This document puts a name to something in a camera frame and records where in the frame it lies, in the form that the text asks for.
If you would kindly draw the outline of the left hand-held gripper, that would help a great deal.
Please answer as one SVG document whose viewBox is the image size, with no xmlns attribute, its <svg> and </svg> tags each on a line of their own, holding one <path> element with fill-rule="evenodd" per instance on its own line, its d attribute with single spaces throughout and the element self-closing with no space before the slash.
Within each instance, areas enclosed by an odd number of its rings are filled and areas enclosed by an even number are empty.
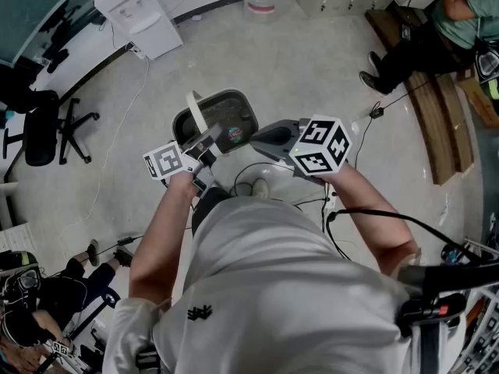
<svg viewBox="0 0 499 374">
<path fill-rule="evenodd" d="M 221 125 L 214 124 L 201 134 L 191 137 L 182 146 L 177 141 L 171 141 L 145 153 L 143 159 L 151 178 L 168 185 L 168 179 L 173 175 L 188 172 L 193 176 L 192 183 L 197 188 L 197 196 L 204 197 L 214 184 L 214 176 L 209 164 L 204 163 L 202 158 L 218 159 L 224 155 L 216 143 L 221 132 Z"/>
</svg>

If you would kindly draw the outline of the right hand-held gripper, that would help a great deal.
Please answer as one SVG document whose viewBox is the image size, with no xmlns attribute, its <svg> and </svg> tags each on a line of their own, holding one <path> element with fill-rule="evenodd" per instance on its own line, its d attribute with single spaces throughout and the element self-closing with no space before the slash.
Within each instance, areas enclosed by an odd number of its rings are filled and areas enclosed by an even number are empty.
<svg viewBox="0 0 499 374">
<path fill-rule="evenodd" d="M 290 141 L 287 144 L 261 141 Z M 265 126 L 250 137 L 250 146 L 270 159 L 288 159 L 307 176 L 338 173 L 352 148 L 352 141 L 339 118 L 314 115 L 299 133 L 299 123 L 283 119 Z"/>
</svg>

